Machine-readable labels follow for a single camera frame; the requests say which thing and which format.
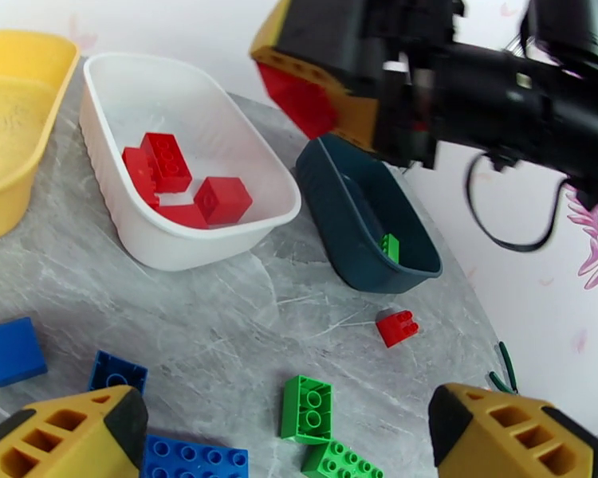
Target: dark teal plastic tub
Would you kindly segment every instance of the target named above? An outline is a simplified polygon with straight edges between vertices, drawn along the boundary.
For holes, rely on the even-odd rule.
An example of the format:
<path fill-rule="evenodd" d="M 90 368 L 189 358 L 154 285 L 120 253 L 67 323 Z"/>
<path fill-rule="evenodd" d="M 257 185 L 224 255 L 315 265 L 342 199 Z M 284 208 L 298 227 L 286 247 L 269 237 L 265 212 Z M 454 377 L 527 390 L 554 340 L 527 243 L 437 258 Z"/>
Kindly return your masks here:
<path fill-rule="evenodd" d="M 297 182 L 330 263 L 354 289 L 403 293 L 443 272 L 419 216 L 382 162 L 326 135 L 299 156 Z M 399 239 L 398 264 L 380 248 L 386 233 Z"/>

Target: black cable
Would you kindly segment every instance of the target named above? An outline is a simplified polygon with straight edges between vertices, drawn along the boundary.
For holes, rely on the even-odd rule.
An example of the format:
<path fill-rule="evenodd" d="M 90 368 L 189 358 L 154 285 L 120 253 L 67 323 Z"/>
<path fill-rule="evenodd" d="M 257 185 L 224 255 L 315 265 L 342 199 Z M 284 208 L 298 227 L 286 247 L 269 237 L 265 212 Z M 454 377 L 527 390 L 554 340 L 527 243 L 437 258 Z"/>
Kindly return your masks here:
<path fill-rule="evenodd" d="M 485 235 L 489 239 L 491 239 L 495 244 L 501 246 L 502 248 L 509 249 L 510 251 L 515 251 L 516 253 L 533 253 L 534 251 L 537 251 L 538 249 L 542 248 L 545 245 L 545 243 L 547 243 L 549 238 L 552 236 L 554 226 L 556 225 L 556 216 L 558 213 L 558 204 L 559 204 L 559 201 L 561 198 L 561 191 L 563 190 L 563 187 L 565 187 L 565 185 L 572 182 L 572 179 L 564 178 L 558 184 L 558 187 L 556 190 L 556 200 L 554 201 L 553 209 L 552 209 L 552 217 L 549 222 L 549 226 L 548 226 L 547 230 L 545 231 L 545 234 L 543 235 L 543 237 L 541 237 L 541 239 L 539 239 L 538 241 L 536 241 L 534 243 L 530 243 L 527 245 L 518 245 L 518 244 L 511 243 L 511 242 L 502 241 L 502 240 L 498 239 L 497 237 L 493 236 L 492 233 L 490 233 L 490 231 L 485 229 L 485 226 L 481 222 L 481 219 L 476 214 L 476 210 L 474 209 L 474 204 L 472 202 L 472 190 L 471 190 L 472 174 L 474 173 L 474 168 L 476 168 L 476 164 L 478 163 L 478 161 L 481 159 L 482 156 L 489 156 L 489 154 L 486 152 L 483 152 L 481 154 L 476 155 L 476 157 L 474 157 L 474 159 L 472 160 L 469 168 L 467 169 L 467 175 L 465 178 L 465 197 L 467 199 L 467 205 L 470 208 L 470 212 L 472 213 L 472 217 L 476 221 L 476 224 L 478 225 L 479 228 L 481 228 L 481 231 L 483 233 L 485 233 Z"/>

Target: green lego brick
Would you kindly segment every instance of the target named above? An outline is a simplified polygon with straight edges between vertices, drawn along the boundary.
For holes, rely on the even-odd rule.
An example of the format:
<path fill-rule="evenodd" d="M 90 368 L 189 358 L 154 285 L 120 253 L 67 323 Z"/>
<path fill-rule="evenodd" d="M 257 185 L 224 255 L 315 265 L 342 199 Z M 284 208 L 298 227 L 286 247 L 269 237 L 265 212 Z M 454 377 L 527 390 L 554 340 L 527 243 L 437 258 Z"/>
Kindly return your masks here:
<path fill-rule="evenodd" d="M 319 445 L 332 439 L 332 386 L 298 375 L 284 389 L 281 437 Z"/>
<path fill-rule="evenodd" d="M 384 478 L 384 472 L 339 441 L 313 448 L 301 472 L 308 478 Z"/>
<path fill-rule="evenodd" d="M 390 233 L 381 238 L 381 249 L 396 264 L 399 263 L 399 240 Z"/>

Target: lego brick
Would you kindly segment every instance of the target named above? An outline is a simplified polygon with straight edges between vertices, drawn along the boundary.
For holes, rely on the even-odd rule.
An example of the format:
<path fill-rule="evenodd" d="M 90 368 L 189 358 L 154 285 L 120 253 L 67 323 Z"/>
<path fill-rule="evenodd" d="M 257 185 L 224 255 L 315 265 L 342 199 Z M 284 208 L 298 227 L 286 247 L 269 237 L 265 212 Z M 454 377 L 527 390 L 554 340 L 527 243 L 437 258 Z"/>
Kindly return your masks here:
<path fill-rule="evenodd" d="M 155 195 L 153 169 L 148 164 L 146 152 L 140 148 L 126 147 L 122 152 L 122 160 L 137 193 L 150 207 L 156 208 L 159 205 L 159 198 Z"/>
<path fill-rule="evenodd" d="M 155 209 L 177 224 L 185 225 L 195 229 L 208 229 L 208 223 L 197 204 L 188 204 L 186 206 L 161 206 Z"/>
<path fill-rule="evenodd" d="M 262 63 L 258 68 L 270 98 L 309 139 L 334 129 L 336 111 L 321 86 Z"/>
<path fill-rule="evenodd" d="M 208 177 L 199 187 L 195 203 L 208 224 L 234 224 L 253 199 L 239 177 Z"/>
<path fill-rule="evenodd" d="M 140 478 L 248 478 L 248 451 L 149 434 Z"/>
<path fill-rule="evenodd" d="M 308 478 L 384 478 L 384 472 L 339 441 L 312 448 L 301 472 Z"/>
<path fill-rule="evenodd" d="M 393 347 L 419 332 L 419 325 L 412 317 L 411 311 L 400 311 L 376 322 L 376 327 L 387 348 Z"/>
<path fill-rule="evenodd" d="M 0 324 L 0 387 L 47 372 L 31 318 Z"/>
<path fill-rule="evenodd" d="M 147 133 L 141 147 L 153 168 L 157 192 L 175 194 L 188 188 L 193 177 L 173 135 Z"/>
<path fill-rule="evenodd" d="M 298 375 L 284 389 L 281 438 L 304 445 L 332 439 L 332 386 Z"/>
<path fill-rule="evenodd" d="M 135 387 L 144 394 L 148 369 L 104 351 L 97 351 L 88 390 L 120 385 Z"/>
<path fill-rule="evenodd" d="M 399 263 L 399 240 L 390 233 L 381 238 L 381 249 L 396 264 Z"/>

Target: plastic container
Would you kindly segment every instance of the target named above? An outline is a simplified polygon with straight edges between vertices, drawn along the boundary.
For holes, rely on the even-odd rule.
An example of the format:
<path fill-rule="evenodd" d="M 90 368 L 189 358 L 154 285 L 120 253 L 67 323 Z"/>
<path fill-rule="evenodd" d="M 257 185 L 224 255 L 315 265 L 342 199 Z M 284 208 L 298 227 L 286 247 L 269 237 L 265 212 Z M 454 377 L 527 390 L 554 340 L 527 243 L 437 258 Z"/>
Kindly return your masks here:
<path fill-rule="evenodd" d="M 326 135 L 301 153 L 297 181 L 332 266 L 354 289 L 402 293 L 441 275 L 434 244 L 382 162 Z M 399 239 L 398 264 L 381 250 L 386 233 Z"/>
<path fill-rule="evenodd" d="M 219 261 L 248 251 L 299 212 L 290 172 L 203 71 L 162 57 L 107 53 L 86 61 L 85 81 L 80 125 L 91 164 L 122 244 L 139 262 L 178 271 Z M 253 204 L 237 225 L 188 228 L 142 200 L 121 153 L 149 131 L 177 138 L 193 176 L 186 193 L 161 202 L 190 204 L 205 177 L 239 177 Z"/>
<path fill-rule="evenodd" d="M 0 236 L 26 212 L 79 49 L 63 37 L 0 30 Z"/>

